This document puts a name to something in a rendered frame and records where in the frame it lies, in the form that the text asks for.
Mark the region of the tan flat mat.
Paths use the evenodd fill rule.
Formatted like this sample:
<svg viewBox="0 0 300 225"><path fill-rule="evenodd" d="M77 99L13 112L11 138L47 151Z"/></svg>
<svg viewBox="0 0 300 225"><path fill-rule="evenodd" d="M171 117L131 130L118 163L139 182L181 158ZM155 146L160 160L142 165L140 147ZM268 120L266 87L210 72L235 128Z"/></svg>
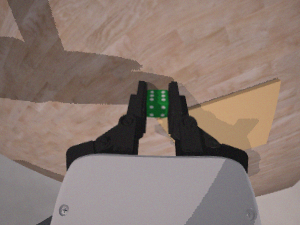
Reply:
<svg viewBox="0 0 300 225"><path fill-rule="evenodd" d="M188 108L213 138L241 150L267 143L279 96L276 79Z"/></svg>

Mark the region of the green die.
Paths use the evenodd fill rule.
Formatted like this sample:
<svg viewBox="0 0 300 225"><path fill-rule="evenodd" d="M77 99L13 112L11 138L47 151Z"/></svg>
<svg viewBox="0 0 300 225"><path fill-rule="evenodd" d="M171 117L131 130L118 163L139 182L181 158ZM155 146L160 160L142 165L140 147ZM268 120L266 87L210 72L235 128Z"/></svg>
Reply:
<svg viewBox="0 0 300 225"><path fill-rule="evenodd" d="M167 118L168 90L147 90L147 117Z"/></svg>

